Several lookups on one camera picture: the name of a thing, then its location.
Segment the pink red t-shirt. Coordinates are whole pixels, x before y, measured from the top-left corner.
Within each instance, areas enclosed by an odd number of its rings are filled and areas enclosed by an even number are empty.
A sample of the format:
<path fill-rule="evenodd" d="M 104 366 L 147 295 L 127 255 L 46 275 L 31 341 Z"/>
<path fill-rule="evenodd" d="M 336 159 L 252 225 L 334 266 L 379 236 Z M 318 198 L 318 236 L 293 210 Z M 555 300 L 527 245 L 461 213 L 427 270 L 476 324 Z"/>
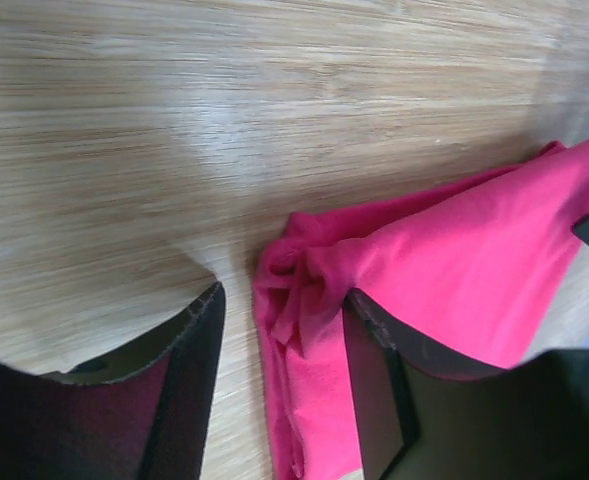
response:
<path fill-rule="evenodd" d="M 589 214 L 589 139 L 387 201 L 296 212 L 253 281 L 275 476 L 361 466 L 341 307 L 359 288 L 399 320 L 498 367 L 530 347 Z"/>

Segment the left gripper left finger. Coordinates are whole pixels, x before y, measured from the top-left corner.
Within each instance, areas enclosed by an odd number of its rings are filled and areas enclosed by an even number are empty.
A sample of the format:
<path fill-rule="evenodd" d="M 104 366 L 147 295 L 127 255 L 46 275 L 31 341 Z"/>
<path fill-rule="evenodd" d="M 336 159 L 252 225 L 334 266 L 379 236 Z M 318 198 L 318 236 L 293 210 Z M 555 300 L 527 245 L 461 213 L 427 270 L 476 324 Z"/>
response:
<path fill-rule="evenodd" d="M 220 358 L 214 283 L 164 323 L 68 372 L 0 363 L 0 479 L 196 479 Z"/>

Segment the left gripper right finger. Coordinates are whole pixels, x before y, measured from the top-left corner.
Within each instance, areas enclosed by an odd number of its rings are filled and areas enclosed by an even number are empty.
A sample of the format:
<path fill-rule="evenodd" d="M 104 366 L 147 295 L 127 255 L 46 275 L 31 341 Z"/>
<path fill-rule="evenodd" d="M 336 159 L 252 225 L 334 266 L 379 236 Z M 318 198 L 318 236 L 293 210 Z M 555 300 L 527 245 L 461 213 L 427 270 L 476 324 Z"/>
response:
<path fill-rule="evenodd" d="M 589 479 L 589 349 L 501 369 L 359 289 L 343 326 L 366 478 Z"/>

